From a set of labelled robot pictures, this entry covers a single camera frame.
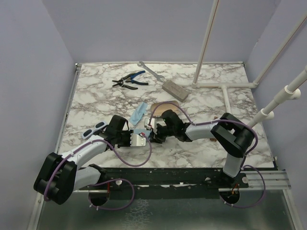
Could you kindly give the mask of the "light blue cleaning cloth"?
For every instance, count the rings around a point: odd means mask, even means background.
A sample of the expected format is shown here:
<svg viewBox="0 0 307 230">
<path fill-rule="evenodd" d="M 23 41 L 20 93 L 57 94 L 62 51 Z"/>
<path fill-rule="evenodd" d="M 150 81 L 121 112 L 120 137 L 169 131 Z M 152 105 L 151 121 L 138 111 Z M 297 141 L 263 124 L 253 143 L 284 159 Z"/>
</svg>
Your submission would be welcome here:
<svg viewBox="0 0 307 230">
<path fill-rule="evenodd" d="M 138 135 L 140 135 L 140 134 L 143 133 L 145 136 L 149 137 L 151 131 L 150 131 L 150 130 L 147 130 L 147 129 L 134 129 L 134 130 L 133 130 L 133 133 L 134 133 L 134 134 L 138 134 Z"/>
</svg>

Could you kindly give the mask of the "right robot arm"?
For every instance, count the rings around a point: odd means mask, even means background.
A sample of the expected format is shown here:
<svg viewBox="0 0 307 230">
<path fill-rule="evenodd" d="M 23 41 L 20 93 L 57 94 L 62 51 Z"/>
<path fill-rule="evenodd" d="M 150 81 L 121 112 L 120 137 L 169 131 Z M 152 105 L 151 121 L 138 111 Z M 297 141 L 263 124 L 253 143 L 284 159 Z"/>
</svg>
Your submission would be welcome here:
<svg viewBox="0 0 307 230">
<path fill-rule="evenodd" d="M 151 131 L 151 142 L 163 143 L 168 137 L 175 137 L 181 142 L 215 139 L 227 152 L 223 174 L 220 176 L 221 184 L 232 187 L 237 183 L 237 175 L 249 152 L 248 149 L 253 149 L 251 147 L 253 141 L 258 142 L 257 134 L 252 128 L 230 113 L 223 114 L 219 119 L 199 124 L 184 123 L 172 110 L 163 112 L 161 118 L 165 123 L 164 126 L 152 118 L 146 122 L 145 127 Z"/>
</svg>

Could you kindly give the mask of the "grey rectangular block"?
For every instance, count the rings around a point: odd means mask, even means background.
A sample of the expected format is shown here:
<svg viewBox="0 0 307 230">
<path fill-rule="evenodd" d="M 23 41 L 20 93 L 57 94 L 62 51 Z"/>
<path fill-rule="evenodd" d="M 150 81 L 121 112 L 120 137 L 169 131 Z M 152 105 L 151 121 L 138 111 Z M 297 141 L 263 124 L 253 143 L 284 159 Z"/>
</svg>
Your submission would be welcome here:
<svg viewBox="0 0 307 230">
<path fill-rule="evenodd" d="M 180 102 L 185 101 L 189 95 L 188 91 L 186 91 L 183 87 L 175 84 L 171 80 L 167 80 L 166 82 L 164 82 L 164 84 L 162 85 L 162 89 Z"/>
</svg>

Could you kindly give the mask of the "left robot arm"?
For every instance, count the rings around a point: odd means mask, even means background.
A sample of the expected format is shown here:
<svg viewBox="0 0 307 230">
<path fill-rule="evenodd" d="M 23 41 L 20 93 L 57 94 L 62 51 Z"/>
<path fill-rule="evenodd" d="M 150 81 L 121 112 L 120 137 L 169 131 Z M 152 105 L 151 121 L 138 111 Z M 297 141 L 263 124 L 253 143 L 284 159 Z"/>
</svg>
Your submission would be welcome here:
<svg viewBox="0 0 307 230">
<path fill-rule="evenodd" d="M 124 129 L 128 126 L 127 119 L 114 115 L 109 123 L 102 121 L 86 130 L 81 145 L 63 154 L 48 154 L 34 182 L 34 190 L 45 201 L 61 205 L 75 190 L 88 185 L 103 188 L 106 171 L 95 164 L 84 165 L 107 150 L 114 151 L 115 147 L 144 147 L 149 143 L 149 130 Z"/>
</svg>

